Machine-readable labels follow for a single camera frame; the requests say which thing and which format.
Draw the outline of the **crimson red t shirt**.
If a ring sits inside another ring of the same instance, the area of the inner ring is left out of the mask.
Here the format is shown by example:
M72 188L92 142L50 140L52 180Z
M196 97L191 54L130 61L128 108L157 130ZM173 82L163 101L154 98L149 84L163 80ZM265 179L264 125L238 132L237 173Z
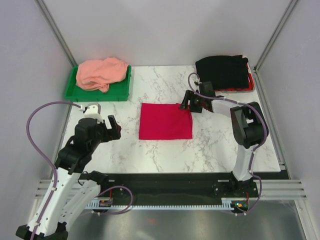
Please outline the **crimson red t shirt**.
M142 103L139 123L140 140L190 140L193 119L190 110L178 103Z

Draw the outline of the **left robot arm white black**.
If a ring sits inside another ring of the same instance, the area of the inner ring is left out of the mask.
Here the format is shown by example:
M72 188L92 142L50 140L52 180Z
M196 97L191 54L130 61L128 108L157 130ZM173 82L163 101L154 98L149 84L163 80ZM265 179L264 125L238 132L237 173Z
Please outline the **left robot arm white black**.
M121 127L113 115L108 116L111 128L105 121L85 117L78 121L71 136L54 163L55 176L44 195L34 217L28 224L16 230L16 236L23 240L65 240L71 226L86 205L95 196L104 197L110 191L107 175L92 171L86 175L85 183L71 200L67 200L85 166L99 144L121 138Z

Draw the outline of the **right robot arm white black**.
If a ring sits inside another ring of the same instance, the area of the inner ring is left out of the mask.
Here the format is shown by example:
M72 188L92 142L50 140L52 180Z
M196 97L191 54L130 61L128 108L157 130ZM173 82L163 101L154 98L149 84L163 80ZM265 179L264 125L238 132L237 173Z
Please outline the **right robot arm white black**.
M186 90L179 108L192 113L201 113L205 109L231 119L238 149L231 172L234 181L229 184L229 191L235 197L242 196L247 191L245 181L254 177L252 168L256 150L265 143L269 135L260 104L256 101L241 103L223 96L206 96L197 90Z

